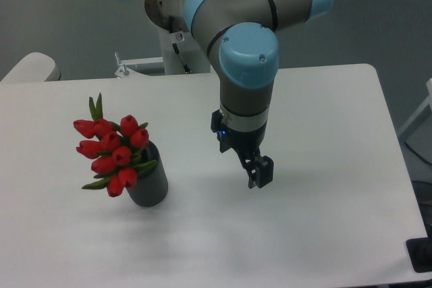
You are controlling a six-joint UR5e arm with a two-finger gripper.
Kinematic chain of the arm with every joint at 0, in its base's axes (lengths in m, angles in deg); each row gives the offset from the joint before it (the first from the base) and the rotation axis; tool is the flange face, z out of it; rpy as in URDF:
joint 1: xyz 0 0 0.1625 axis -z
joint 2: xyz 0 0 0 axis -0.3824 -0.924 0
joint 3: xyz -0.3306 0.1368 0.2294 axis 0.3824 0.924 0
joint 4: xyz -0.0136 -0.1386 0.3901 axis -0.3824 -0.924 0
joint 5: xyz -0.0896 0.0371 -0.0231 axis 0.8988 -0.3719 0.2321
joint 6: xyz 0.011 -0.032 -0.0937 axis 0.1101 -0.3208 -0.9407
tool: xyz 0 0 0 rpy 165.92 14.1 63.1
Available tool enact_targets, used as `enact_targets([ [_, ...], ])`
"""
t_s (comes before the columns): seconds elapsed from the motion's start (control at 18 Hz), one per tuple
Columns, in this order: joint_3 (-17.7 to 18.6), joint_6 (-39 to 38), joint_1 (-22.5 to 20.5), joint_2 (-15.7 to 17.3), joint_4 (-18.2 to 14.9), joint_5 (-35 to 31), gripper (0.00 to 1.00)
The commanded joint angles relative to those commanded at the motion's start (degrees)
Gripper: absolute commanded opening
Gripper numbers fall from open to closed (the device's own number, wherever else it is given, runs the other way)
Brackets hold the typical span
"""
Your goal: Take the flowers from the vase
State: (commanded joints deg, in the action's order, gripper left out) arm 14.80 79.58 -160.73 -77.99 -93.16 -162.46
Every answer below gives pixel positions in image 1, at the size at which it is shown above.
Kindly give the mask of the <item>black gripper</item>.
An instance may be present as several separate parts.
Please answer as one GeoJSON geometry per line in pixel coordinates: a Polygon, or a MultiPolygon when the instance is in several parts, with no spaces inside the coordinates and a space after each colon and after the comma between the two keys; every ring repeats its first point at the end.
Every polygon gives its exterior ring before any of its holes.
{"type": "Polygon", "coordinates": [[[242,159],[242,166],[248,175],[248,187],[262,188],[273,181],[274,162],[269,156],[260,156],[260,145],[265,137],[265,123],[251,132],[239,132],[223,122],[220,111],[211,116],[211,131],[216,133],[221,153],[233,149],[242,159]]]}

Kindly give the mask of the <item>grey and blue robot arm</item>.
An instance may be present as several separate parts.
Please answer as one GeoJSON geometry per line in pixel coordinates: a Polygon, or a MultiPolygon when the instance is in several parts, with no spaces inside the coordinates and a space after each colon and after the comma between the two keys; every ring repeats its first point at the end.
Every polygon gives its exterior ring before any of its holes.
{"type": "Polygon", "coordinates": [[[279,69],[276,32],[327,13],[334,0],[180,0],[182,17],[220,82],[211,130],[222,152],[234,150],[250,188],[273,179],[262,156],[269,106],[279,69]]]}

